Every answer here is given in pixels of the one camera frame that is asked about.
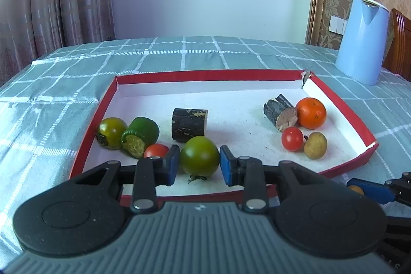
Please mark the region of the brown longan fruit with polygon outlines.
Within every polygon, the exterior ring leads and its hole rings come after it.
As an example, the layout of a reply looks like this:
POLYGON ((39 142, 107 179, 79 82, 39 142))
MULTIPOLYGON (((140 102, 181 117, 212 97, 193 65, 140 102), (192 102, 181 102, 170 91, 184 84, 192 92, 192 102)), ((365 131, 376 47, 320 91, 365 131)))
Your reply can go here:
POLYGON ((304 139, 303 150, 308 158, 317 160, 325 155, 328 148, 328 140, 322 133, 315 131, 308 136, 304 136, 304 139))

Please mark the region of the red cherry tomato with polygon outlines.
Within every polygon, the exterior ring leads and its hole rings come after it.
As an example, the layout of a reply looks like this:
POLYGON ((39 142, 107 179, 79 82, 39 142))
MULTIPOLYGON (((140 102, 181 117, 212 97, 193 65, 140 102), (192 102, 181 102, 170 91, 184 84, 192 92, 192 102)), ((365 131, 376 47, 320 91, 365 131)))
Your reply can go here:
POLYGON ((289 152, 296 152, 300 150, 303 141, 303 133, 297 127, 289 127, 282 133, 282 145, 289 152))
POLYGON ((149 158, 153 156, 158 156, 160 158, 164 158, 168 153, 169 148, 163 144, 153 144, 149 145, 146 150, 144 151, 144 158, 149 158))

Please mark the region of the green cucumber piece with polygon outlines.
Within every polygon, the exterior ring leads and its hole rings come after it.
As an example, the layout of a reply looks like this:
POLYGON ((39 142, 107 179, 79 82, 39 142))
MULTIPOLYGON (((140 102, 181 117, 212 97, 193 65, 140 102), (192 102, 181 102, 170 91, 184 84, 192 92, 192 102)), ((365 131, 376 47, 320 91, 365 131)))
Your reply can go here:
POLYGON ((122 149, 134 158, 142 158, 146 149, 156 144, 160 135, 157 123, 149 118, 137 117, 121 137, 122 149))

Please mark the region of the dark sugarcane piece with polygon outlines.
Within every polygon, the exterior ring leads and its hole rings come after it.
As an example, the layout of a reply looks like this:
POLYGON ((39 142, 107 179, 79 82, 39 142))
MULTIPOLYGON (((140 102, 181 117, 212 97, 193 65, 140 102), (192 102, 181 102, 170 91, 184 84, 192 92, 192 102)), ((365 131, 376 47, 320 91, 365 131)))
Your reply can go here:
POLYGON ((171 136, 179 143, 204 136, 208 111, 206 109, 175 108, 171 119, 171 136))
POLYGON ((282 94, 264 103, 263 113, 279 132, 297 124, 296 108, 282 94))

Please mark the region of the large green tomato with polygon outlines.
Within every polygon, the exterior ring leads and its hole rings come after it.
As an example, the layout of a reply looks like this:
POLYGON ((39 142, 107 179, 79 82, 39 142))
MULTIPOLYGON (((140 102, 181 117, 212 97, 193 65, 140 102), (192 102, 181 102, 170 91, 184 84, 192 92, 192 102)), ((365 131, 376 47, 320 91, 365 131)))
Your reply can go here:
POLYGON ((194 180, 207 180, 219 167, 219 151, 209 138, 196 136, 185 143, 180 153, 180 166, 194 180))

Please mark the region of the green tomato in tray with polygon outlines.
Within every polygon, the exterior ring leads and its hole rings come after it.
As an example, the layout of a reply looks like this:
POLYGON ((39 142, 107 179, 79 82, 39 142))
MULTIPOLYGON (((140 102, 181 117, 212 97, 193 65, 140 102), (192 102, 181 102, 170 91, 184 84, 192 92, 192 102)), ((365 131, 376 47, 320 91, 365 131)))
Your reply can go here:
POLYGON ((120 118, 106 118, 101 121, 96 131, 98 143, 108 149, 118 150, 122 147, 121 137, 127 124, 120 118))

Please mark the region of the orange tangerine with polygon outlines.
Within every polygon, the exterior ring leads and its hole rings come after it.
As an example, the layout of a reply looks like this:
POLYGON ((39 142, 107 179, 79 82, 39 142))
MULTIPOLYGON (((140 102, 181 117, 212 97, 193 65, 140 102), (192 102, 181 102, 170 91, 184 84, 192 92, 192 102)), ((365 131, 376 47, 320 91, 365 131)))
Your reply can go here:
POLYGON ((327 119, 327 111, 321 101, 313 97, 305 97, 298 101, 296 107, 297 121, 306 129, 318 129, 327 119))

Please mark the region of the teal checked bedsheet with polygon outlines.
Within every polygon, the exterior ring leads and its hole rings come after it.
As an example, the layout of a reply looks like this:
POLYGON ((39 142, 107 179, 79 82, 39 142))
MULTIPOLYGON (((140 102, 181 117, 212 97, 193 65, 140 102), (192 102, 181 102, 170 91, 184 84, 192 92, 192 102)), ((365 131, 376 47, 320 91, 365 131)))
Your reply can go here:
POLYGON ((366 86, 335 67, 333 49, 241 37, 149 37, 59 48, 1 88, 1 265, 21 249, 12 218, 69 177, 83 135, 117 75, 180 70, 308 69, 378 140, 369 163, 340 177, 384 182, 410 170, 410 83, 382 70, 366 86))

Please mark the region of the red shallow cardboard tray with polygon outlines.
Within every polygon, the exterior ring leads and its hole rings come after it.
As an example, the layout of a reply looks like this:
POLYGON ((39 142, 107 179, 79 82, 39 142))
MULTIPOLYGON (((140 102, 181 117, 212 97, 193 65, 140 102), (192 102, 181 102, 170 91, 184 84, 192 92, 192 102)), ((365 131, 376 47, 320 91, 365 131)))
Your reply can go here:
POLYGON ((176 108, 207 111, 205 135, 216 146, 227 145, 235 156, 252 156, 266 165, 291 160, 332 178, 366 164, 378 147, 375 136, 356 113, 317 76, 303 79, 299 70, 203 70, 133 74, 116 77, 93 115, 74 160, 71 174, 117 160, 136 160, 118 150, 103 148, 95 138, 100 122, 117 117, 125 122, 144 116, 160 129, 159 141, 173 145, 171 120, 176 108), (265 117, 263 105, 282 95, 290 103, 305 97, 325 105, 320 128, 328 140, 323 158, 311 160, 302 152, 283 148, 281 135, 265 117))

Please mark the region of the wooden chair back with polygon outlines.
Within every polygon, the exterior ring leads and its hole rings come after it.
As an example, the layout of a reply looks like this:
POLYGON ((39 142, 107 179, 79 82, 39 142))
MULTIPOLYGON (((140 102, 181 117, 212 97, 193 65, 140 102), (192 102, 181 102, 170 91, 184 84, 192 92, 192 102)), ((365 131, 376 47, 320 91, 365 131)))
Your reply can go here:
POLYGON ((411 21, 397 9, 392 11, 394 39, 391 43, 383 68, 410 81, 410 34, 411 21))

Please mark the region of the light blue kettle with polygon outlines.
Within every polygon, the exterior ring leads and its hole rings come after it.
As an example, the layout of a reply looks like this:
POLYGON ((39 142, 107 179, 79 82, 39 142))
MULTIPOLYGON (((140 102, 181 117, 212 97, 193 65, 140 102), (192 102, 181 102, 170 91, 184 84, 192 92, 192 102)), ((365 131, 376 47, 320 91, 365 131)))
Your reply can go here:
POLYGON ((376 85, 385 55, 388 24, 389 11, 381 3, 352 0, 336 68, 364 85, 376 85))

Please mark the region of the white wall switch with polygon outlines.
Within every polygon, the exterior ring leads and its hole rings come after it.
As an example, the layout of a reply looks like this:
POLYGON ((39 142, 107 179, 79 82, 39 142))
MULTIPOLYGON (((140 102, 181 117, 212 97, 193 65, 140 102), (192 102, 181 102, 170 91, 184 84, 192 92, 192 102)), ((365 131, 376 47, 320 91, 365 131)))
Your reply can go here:
POLYGON ((347 23, 347 20, 332 15, 330 17, 329 32, 335 33, 337 35, 343 35, 345 33, 347 23))

